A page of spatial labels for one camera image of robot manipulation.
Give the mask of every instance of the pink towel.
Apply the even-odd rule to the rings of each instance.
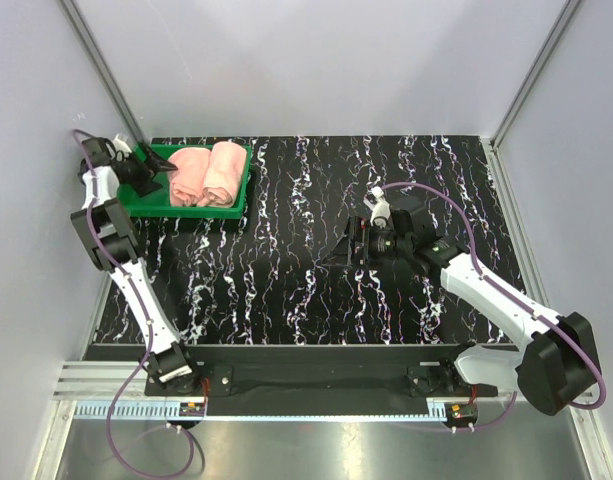
[[[204,198],[200,207],[232,207],[242,184],[246,150],[231,142],[219,142],[210,154],[210,167],[204,179]]]
[[[173,207],[197,205],[204,196],[204,178],[210,164],[207,148],[182,148],[168,159],[177,170],[168,173],[170,204]]]

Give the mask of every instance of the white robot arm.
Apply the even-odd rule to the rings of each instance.
[[[82,209],[71,214],[71,222],[95,266],[110,275],[126,298],[145,343],[151,345],[146,365],[149,377],[162,389],[190,393],[199,386],[197,364],[164,314],[151,287],[133,223],[116,198],[122,183],[131,184],[141,194],[161,188],[152,181],[154,174],[174,166],[156,156],[142,163],[126,151],[117,155],[107,139],[90,138],[82,146],[93,171],[82,162],[80,177],[86,186],[86,198]],[[113,261],[101,251],[100,244]]]
[[[521,391],[539,411],[554,415],[601,377],[592,328],[583,316],[564,317],[538,304],[455,239],[438,236],[426,207],[414,197],[393,208],[381,189],[374,190],[377,204],[371,219],[351,217],[344,237],[324,262],[377,268],[384,259],[405,259],[416,273],[497,325],[516,351],[459,347],[447,362],[456,383]]]

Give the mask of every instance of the purple cable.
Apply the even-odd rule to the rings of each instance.
[[[166,430],[168,427],[166,425],[156,425],[153,428],[149,428],[148,430],[146,430],[143,433],[140,433],[137,437],[133,438],[131,440],[130,443],[123,445],[122,447],[118,447],[119,452],[120,453],[125,453],[128,450],[131,450],[132,448],[135,447],[135,445],[137,445],[139,442],[141,442],[144,438],[150,436],[151,434],[155,433],[155,432],[159,432],[161,430]],[[106,457],[98,457],[96,456],[93,452],[92,452],[92,447],[90,445],[90,439],[84,435],[83,436],[83,440],[82,440],[82,450],[84,450],[84,453],[86,454],[86,456],[88,457],[88,459],[91,461],[91,463],[98,463],[98,464],[103,464],[106,463],[110,460],[116,460],[117,458],[115,457],[115,455],[113,455],[112,453]]]
[[[488,275],[483,275],[484,271],[482,270],[482,267],[479,264],[479,260],[477,259],[477,252],[475,250],[475,234],[473,232],[473,228],[470,225],[468,217],[466,216],[466,212],[464,212],[464,210],[462,208],[460,208],[460,206],[457,205],[457,203],[455,203],[455,201],[453,201],[450,197],[448,197],[444,193],[440,192],[439,190],[434,189],[433,187],[429,187],[428,185],[423,185],[421,183],[395,182],[395,183],[389,183],[388,185],[384,185],[381,188],[382,188],[382,190],[387,190],[389,188],[405,188],[405,187],[421,188],[422,190],[426,190],[428,192],[431,192],[431,193],[437,195],[442,200],[445,200],[446,202],[448,202],[457,211],[459,216],[464,221],[464,226],[466,227],[466,232],[468,233],[468,243],[470,244],[470,256],[471,256],[471,259],[473,261],[473,268],[475,269],[475,271],[489,285],[491,285],[493,288],[495,288],[498,292],[500,292],[506,298],[511,300],[514,304],[516,304],[522,310],[524,310],[525,312],[528,312],[528,313],[530,313],[532,315],[533,314],[533,309],[529,305],[526,305],[519,298],[517,298],[511,292],[506,290],[502,285],[497,283],[495,280],[490,278]],[[548,328],[550,328],[552,331],[554,331],[557,335],[559,335],[562,338],[562,340],[564,340],[568,344],[568,346],[570,346],[570,348],[572,348],[573,351],[577,355],[579,355],[579,358],[581,358],[582,361],[586,364],[588,369],[591,371],[591,373],[595,377],[595,380],[597,381],[597,385],[599,386],[599,397],[597,398],[595,403],[587,405],[587,404],[584,404],[584,403],[571,402],[570,403],[571,406],[573,406],[575,408],[580,408],[582,410],[595,410],[595,409],[601,407],[604,404],[604,402],[606,401],[606,383],[604,382],[604,377],[602,377],[602,374],[599,371],[599,369],[597,368],[597,366],[593,363],[593,361],[586,354],[586,352],[584,352],[584,350],[582,350],[581,347],[579,345],[577,345],[577,343],[575,343],[575,341],[572,338],[570,338],[570,336],[567,335],[566,332],[564,332],[561,328],[559,328],[557,325],[555,325],[553,322],[551,322],[549,319],[547,319],[543,315],[539,315],[537,317],[537,320],[542,322],[544,325],[546,325]]]
[[[93,223],[93,208],[95,207],[95,204],[97,203],[97,175],[95,174],[95,168],[93,167],[93,162],[88,156],[88,152],[84,148],[82,142],[79,140],[78,135],[84,135],[88,138],[95,138],[95,137],[88,132],[85,132],[83,130],[78,130],[78,129],[73,130],[72,133],[73,133],[73,138],[75,139],[75,141],[77,142],[77,144],[79,145],[80,149],[82,150],[84,154],[84,160],[86,162],[86,166],[88,167],[88,171],[90,172],[91,178],[93,180],[93,185],[92,185],[93,199],[88,204],[88,207],[86,208],[86,221],[88,223],[88,228],[90,230],[90,233],[93,237],[93,240],[95,241],[95,244],[97,245],[99,250],[102,252],[102,254],[108,259],[108,261],[115,268],[117,268],[126,277],[128,284],[133,289],[133,292],[135,292],[135,297],[137,298],[137,301],[139,302],[139,306],[142,309],[142,312],[144,313],[144,317],[148,319],[150,318],[148,315],[148,309],[146,308],[146,303],[144,302],[144,299],[139,294],[137,285],[135,285],[135,282],[133,282],[133,280],[128,276],[128,272],[126,271],[126,269],[122,267],[122,265],[113,257],[113,255],[104,246],[102,241],[99,239],[99,236],[97,235],[97,231],[95,230],[95,224]],[[122,396],[122,394],[124,393],[124,390],[126,390],[130,382],[133,381],[133,379],[139,373],[139,371],[142,368],[144,368],[144,365],[146,365],[146,362],[148,361],[148,357],[150,356],[150,351],[152,348],[153,348],[153,327],[151,325],[148,325],[148,345],[146,346],[146,351],[144,352],[144,355],[139,361],[139,364],[137,365],[137,367],[135,367],[135,370],[132,371],[132,373],[128,376],[128,378],[124,380],[124,383],[122,383],[122,386],[119,387],[119,390],[117,390],[117,393],[115,394],[115,397],[113,398],[113,401],[110,403],[110,407],[108,408],[108,414],[106,415],[106,439],[108,440],[108,446],[113,452],[113,455],[115,456],[115,458],[117,458],[117,461],[121,463],[124,468],[126,468],[126,470],[142,478],[163,479],[163,480],[171,479],[172,480],[174,478],[179,478],[184,473],[186,473],[186,471],[190,468],[191,464],[193,463],[193,458],[195,456],[195,444],[193,442],[193,436],[190,434],[190,432],[188,432],[185,429],[181,429],[181,431],[184,432],[184,434],[186,435],[186,439],[188,440],[188,445],[190,446],[190,455],[188,457],[188,462],[186,462],[186,465],[184,465],[184,467],[181,470],[179,470],[176,473],[170,474],[170,475],[151,475],[149,473],[142,472],[141,470],[137,470],[135,467],[130,465],[124,459],[124,457],[122,457],[121,452],[119,451],[119,449],[115,445],[115,442],[113,441],[113,436],[111,433],[111,417],[113,413],[115,412],[115,406],[117,404],[117,401]]]

